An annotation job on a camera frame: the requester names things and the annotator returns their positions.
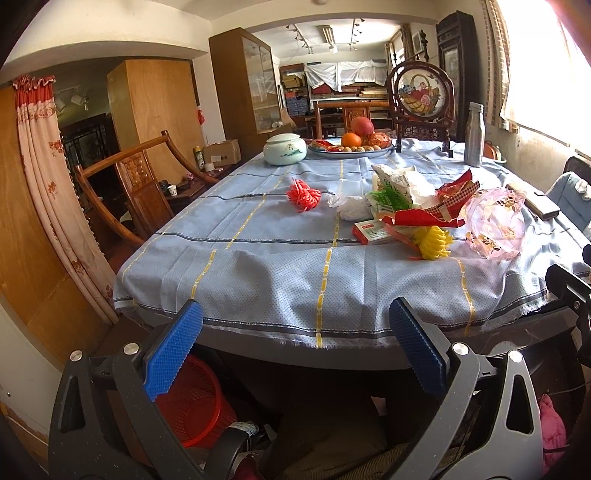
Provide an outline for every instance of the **white cloth cover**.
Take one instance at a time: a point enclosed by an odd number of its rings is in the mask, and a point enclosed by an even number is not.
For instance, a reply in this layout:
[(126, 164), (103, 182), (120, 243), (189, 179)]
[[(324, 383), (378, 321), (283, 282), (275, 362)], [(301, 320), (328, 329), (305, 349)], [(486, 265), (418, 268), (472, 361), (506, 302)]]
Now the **white cloth cover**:
[(337, 92), (340, 92), (344, 85), (355, 82), (374, 82), (385, 85), (388, 76), (386, 65), (373, 60), (306, 65), (305, 71), (312, 88), (325, 83)]

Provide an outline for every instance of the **orange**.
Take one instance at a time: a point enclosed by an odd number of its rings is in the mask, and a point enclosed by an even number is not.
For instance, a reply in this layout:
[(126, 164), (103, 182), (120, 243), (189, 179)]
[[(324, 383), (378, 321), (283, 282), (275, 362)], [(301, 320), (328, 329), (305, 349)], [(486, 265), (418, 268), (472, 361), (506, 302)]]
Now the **orange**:
[(360, 147), (361, 137), (353, 132), (349, 132), (341, 137), (340, 144), (343, 147)]

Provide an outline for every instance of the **yellow tassel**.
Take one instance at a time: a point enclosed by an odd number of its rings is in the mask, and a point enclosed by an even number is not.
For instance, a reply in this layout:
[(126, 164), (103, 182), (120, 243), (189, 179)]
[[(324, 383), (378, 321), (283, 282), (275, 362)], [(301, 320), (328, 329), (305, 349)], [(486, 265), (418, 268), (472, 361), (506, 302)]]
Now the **yellow tassel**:
[(438, 226), (431, 226), (419, 227), (415, 232), (414, 241), (425, 260), (436, 260), (451, 253), (446, 248), (453, 242), (453, 238)]

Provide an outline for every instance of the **blue tablecloth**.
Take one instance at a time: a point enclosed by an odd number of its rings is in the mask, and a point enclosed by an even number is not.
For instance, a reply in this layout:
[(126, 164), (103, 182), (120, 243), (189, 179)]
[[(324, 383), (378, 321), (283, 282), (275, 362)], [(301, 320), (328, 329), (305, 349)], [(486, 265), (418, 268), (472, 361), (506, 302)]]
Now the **blue tablecloth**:
[[(581, 257), (588, 241), (562, 214), (543, 222), (523, 208), (523, 253), (512, 261), (486, 260), (464, 241), (453, 243), (449, 258), (411, 261), (401, 243), (359, 245), (353, 222), (340, 220), (327, 205), (339, 179), (360, 180), (371, 189), (374, 163), (415, 166), (435, 186), (455, 180), (468, 167), (463, 144), (454, 150), (448, 158), (440, 144), (405, 140), (402, 153), (387, 158), (339, 161), (309, 154), (285, 167), (268, 165), (259, 155), (125, 263), (115, 307), (155, 326), (195, 298), (205, 314), (200, 342), (265, 358), (266, 346), (275, 352), (277, 346), (296, 346), (305, 355), (317, 348), (395, 345), (387, 312), (398, 296), (444, 331), (467, 323), (471, 334), (489, 331), (548, 302), (544, 276), (550, 265), (588, 277)], [(517, 179), (491, 161), (472, 171), (484, 188)], [(293, 179), (324, 192), (318, 207), (298, 213), (285, 196)], [(465, 232), (451, 233), (463, 238)]]

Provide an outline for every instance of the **white ceramic jar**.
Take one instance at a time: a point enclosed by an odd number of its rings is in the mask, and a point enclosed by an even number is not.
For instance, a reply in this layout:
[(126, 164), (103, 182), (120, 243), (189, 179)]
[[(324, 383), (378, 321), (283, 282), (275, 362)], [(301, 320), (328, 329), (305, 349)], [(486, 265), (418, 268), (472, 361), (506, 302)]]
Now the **white ceramic jar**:
[(306, 157), (306, 142), (296, 134), (279, 134), (267, 140), (262, 153), (271, 165), (291, 165)]

